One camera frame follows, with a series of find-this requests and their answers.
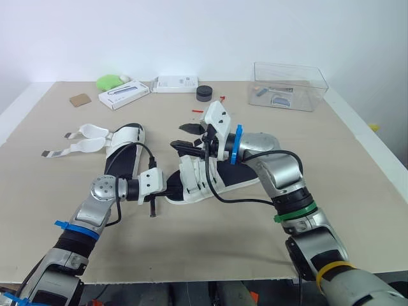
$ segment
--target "yellow ring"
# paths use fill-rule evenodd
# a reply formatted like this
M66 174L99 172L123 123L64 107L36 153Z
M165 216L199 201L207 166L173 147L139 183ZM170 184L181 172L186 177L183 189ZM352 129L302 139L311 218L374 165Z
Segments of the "yellow ring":
M320 287L320 283L321 283L321 279L323 278L323 275L330 271L331 269L335 268L336 266L350 266L352 268L354 268L354 266L352 264L350 264L350 262L348 261L333 261L332 263L328 263L327 265L325 265L324 267L322 267L322 269L319 270L319 273L317 273L316 275L316 284L317 287L319 288L320 292L323 293L321 287Z

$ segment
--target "clear plastic container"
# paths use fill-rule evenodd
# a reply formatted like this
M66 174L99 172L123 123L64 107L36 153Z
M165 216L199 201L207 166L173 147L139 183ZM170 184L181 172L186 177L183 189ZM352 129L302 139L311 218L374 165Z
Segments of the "clear plastic container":
M254 63L249 104L313 112L328 85L319 68Z

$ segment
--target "green ring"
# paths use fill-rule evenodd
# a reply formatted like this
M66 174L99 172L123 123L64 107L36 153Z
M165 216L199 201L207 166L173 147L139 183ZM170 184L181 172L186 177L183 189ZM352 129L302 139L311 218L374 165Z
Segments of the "green ring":
M304 207L302 209L299 209L299 210L297 210L295 212L290 212L290 213L284 214L284 215L276 215L275 217L273 217L273 219L274 219L274 221L276 223L281 223L282 221L293 219L295 217L300 217L302 215L305 215L305 214L311 212L312 210L314 210L316 207L317 207L316 202L313 201L310 205L308 205L308 206L306 206L306 207Z

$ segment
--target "green object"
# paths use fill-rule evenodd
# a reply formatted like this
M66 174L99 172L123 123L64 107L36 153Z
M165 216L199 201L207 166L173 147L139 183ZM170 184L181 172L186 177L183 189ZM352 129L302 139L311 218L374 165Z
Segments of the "green object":
M317 207L316 202L313 201L310 205L297 210L296 212L290 212L288 214L284 214L284 215L276 215L273 219L276 223L281 223L282 221L285 220L289 220L289 219L293 219L296 217L300 217L302 215L305 215L309 212L311 212L312 210L314 210Z
M96 81L96 87L101 91L109 91L112 88L121 86L123 83L119 75L104 75Z

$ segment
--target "gray floor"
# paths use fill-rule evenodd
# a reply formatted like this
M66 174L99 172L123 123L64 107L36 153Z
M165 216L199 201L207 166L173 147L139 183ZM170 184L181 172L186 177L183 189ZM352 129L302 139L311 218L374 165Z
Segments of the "gray floor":
M408 271L381 273L378 276L390 283L408 282ZM297 306L297 280L248 280L243 282L250 290L259 294L258 306ZM142 294L147 292L151 284L109 285L98 299L105 305L137 306ZM100 294L105 285L87 285L81 299L81 305ZM171 284L174 295L174 306L209 306L207 282L174 282ZM303 283L303 305L325 306L325 298L317 290L314 282Z

